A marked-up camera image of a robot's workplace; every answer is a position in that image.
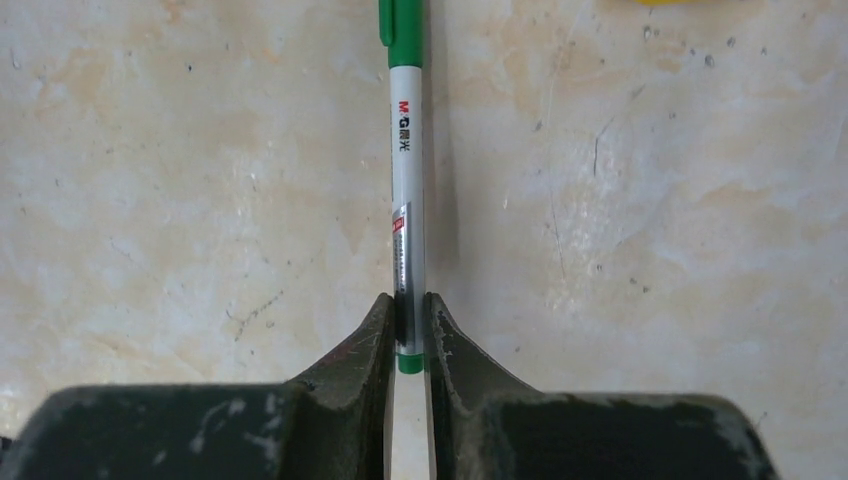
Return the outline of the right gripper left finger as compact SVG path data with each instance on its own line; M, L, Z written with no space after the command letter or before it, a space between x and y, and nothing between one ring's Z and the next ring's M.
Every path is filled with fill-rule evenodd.
M308 369L266 384L79 386L5 441L5 479L384 479L394 303Z

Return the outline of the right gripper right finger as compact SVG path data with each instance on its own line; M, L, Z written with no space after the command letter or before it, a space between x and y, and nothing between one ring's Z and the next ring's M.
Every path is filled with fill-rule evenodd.
M753 423L714 395L543 392L424 300L434 479L775 479Z

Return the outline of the green whiteboard marker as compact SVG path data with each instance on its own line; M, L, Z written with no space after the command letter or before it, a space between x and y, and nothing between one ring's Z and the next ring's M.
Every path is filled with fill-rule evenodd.
M424 369L423 13L421 1L378 2L389 69L396 355L398 370L407 375Z

